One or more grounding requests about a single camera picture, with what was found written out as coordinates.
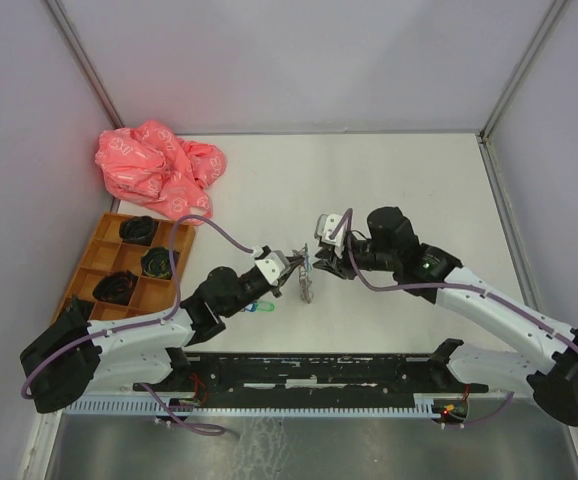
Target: crumpled pink cloth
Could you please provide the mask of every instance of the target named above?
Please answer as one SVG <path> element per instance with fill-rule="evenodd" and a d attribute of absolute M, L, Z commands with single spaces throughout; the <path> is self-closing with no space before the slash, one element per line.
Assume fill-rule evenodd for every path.
<path fill-rule="evenodd" d="M 186 142 L 155 120 L 138 128 L 102 132 L 96 164 L 114 197 L 173 220 L 189 213 L 211 218 L 211 200 L 203 188 L 215 182 L 227 165 L 215 145 Z"/>

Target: gray floor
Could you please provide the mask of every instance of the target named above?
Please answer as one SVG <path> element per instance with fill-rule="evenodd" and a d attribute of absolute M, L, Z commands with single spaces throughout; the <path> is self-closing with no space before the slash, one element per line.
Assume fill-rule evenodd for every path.
<path fill-rule="evenodd" d="M 472 400 L 473 418 L 496 408 Z M 212 418 L 200 437 L 144 417 L 66 415 L 52 480 L 578 479 L 568 430 L 516 401 L 491 423 L 440 431 L 430 420 Z"/>

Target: gray wall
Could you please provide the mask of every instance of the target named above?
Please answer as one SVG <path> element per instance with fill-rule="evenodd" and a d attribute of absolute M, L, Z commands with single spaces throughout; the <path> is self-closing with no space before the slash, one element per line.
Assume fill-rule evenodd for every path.
<path fill-rule="evenodd" d="M 128 125 L 479 130 L 552 0 L 63 0 Z"/>
<path fill-rule="evenodd" d="M 578 0 L 494 136 L 543 303 L 578 325 Z"/>
<path fill-rule="evenodd" d="M 108 128 L 38 0 L 0 0 L 0 480 L 34 418 L 18 355 L 51 320 L 101 211 L 93 164 Z"/>

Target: wooden tray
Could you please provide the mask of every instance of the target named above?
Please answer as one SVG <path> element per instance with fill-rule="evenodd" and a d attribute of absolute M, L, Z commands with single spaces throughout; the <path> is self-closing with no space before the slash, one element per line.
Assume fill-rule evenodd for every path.
<path fill-rule="evenodd" d="M 173 276 L 170 280 L 161 280 L 142 275 L 140 259 L 152 247 L 169 248 L 169 235 L 174 222 L 156 219 L 158 222 L 156 234 L 151 245 L 146 247 L 122 242 L 119 234 L 120 223 L 128 218 L 132 218 L 132 216 L 110 212 L 103 214 L 87 250 L 71 278 L 69 288 L 60 301 L 52 323 L 56 321 L 62 309 L 69 304 L 74 294 L 80 300 L 94 304 L 93 311 L 89 316 L 91 320 L 118 320 L 136 317 L 146 313 L 159 312 L 173 305 L 176 288 L 178 288 L 178 285 L 174 285 Z M 175 249 L 179 252 L 178 263 L 176 264 L 178 279 L 182 278 L 182 272 L 185 269 L 195 235 L 194 228 L 189 225 L 181 225 L 176 232 Z M 138 283 L 128 306 L 99 302 L 93 298 L 93 289 L 100 280 L 110 273 L 125 270 L 130 270 L 138 276 Z"/>

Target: white tabletop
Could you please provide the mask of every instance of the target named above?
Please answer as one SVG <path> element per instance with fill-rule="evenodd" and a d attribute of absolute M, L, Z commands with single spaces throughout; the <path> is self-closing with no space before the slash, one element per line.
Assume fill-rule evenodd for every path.
<path fill-rule="evenodd" d="M 241 243 L 291 253 L 309 242 L 321 213 L 354 208 L 367 233 L 375 208 L 399 206 L 420 240 L 460 258 L 480 277 L 520 300 L 520 290 L 476 137 L 470 134 L 227 135 L 196 137 L 227 155 L 225 175 L 208 193 L 213 219 Z M 120 213 L 158 217 L 121 202 Z M 209 271 L 244 273 L 251 257 L 208 226 L 198 227 L 181 282 L 191 295 Z M 376 284 L 390 275 L 367 274 Z M 470 321 L 407 293 L 374 293 L 360 281 L 314 271 L 315 298 L 300 301 L 290 279 L 273 313 L 225 319 L 227 330 L 196 351 L 432 352 L 445 339 L 509 350 Z"/>

